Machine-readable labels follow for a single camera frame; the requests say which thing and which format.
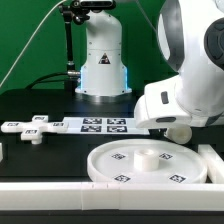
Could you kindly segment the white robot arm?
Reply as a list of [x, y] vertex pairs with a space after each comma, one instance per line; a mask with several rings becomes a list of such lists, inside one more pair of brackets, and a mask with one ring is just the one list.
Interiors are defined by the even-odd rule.
[[[120, 22], [92, 8], [87, 60], [76, 92], [94, 101], [131, 91], [121, 61]], [[178, 74], [148, 84], [134, 109], [139, 128], [221, 124], [224, 114], [224, 0], [166, 0], [157, 26], [160, 50]]]

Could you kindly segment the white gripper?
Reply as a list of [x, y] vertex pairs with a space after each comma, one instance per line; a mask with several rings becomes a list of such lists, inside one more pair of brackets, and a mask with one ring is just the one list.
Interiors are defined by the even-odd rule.
[[145, 86], [134, 108], [137, 128], [163, 129], [224, 125], [224, 112], [215, 117], [201, 117], [182, 109], [175, 98], [174, 76]]

